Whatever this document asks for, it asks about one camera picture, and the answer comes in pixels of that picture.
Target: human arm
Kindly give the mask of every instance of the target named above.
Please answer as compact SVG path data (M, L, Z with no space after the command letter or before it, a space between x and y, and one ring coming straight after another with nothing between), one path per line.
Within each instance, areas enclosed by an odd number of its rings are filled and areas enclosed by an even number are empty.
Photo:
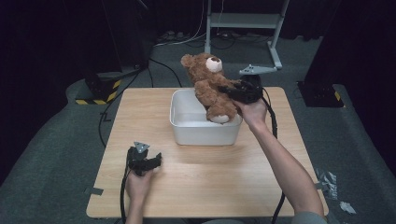
M126 189L130 197L127 224L143 222L143 207L149 194L153 171L147 171L144 176L137 176L133 171L128 174Z
M276 181L294 213L313 212L324 217L318 191L305 168L272 135L265 123L267 107L262 100L250 105L234 101L244 121L258 140L273 169Z

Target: teddy bear head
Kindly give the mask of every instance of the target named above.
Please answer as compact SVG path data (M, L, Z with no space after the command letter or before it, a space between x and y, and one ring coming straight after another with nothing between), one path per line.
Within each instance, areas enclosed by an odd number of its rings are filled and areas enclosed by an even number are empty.
M181 58L181 64L188 69L189 77L193 83L210 79L215 74L224 76L221 59L209 53L194 56L186 54Z

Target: teddy bear ear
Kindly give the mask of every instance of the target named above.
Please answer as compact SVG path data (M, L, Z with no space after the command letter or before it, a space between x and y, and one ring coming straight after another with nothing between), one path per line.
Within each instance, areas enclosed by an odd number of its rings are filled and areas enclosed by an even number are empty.
M189 68L192 65L193 58L192 55L186 54L181 58L181 64L183 64L184 67Z
M216 57L215 55L210 54L210 53L206 53L206 52L201 53L200 56L201 56L202 58L206 58L206 59L211 58L211 57Z

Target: teddy bear foot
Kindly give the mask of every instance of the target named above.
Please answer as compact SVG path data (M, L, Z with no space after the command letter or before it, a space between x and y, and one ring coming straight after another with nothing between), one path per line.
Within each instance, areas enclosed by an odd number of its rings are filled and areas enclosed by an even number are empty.
M227 115L219 115L211 118L210 120L215 123L226 123L230 118Z

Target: hand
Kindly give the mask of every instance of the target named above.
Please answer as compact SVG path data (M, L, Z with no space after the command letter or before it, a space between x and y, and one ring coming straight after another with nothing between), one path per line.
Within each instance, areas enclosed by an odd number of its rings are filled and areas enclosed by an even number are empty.
M235 100L233 100L233 103L241 109L242 117L250 129L254 125L265 124L265 117L268 108L263 100L258 100L256 103L249 105L245 105Z
M153 174L153 170L147 171L143 176L138 176L131 171L128 174L126 182L126 190L131 202L143 203L149 194L150 181Z

